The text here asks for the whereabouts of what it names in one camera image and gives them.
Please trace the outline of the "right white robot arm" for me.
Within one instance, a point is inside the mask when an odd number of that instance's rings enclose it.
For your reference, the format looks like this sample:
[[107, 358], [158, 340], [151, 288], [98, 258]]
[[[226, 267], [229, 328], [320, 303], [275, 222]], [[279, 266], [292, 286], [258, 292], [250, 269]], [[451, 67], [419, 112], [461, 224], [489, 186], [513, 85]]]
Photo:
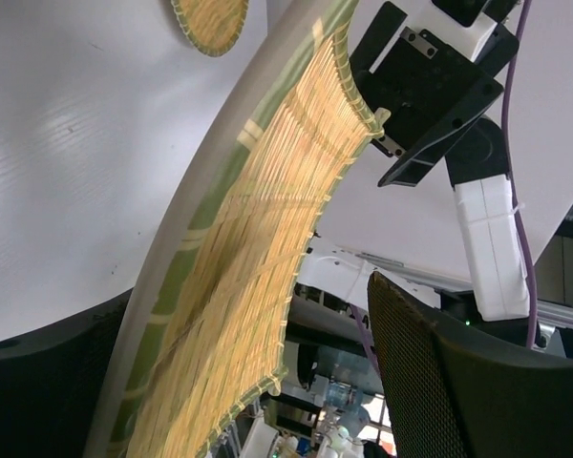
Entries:
[[394, 158], [380, 186], [414, 187], [444, 162], [477, 311], [486, 322], [530, 312], [504, 134], [487, 116], [497, 76], [520, 42], [504, 26], [511, 1], [432, 1], [414, 19], [385, 2], [350, 56], [373, 111], [387, 110], [374, 146]]

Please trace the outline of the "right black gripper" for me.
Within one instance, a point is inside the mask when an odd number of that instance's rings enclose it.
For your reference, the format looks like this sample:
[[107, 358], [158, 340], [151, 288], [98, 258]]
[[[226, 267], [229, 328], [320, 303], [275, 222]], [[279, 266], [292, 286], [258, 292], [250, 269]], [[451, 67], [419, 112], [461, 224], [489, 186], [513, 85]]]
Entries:
[[373, 146], [400, 157], [378, 187], [415, 187], [502, 95], [496, 76], [520, 41], [503, 24], [512, 1], [489, 1], [465, 28], [432, 2], [417, 19], [386, 1], [350, 57], [368, 106], [386, 109]]

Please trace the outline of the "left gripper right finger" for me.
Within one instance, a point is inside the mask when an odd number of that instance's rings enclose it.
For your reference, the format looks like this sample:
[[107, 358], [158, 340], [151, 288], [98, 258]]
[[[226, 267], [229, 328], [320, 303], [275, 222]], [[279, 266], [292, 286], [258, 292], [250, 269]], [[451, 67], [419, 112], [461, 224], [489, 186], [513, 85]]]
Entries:
[[380, 272], [371, 333], [400, 457], [573, 457], [573, 360], [488, 335]]

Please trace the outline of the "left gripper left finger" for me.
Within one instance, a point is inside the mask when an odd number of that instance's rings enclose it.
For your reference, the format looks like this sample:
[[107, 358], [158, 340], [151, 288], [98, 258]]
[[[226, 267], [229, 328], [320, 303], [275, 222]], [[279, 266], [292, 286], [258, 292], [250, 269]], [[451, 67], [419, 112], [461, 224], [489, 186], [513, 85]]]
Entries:
[[0, 457], [80, 457], [131, 294], [0, 342]]

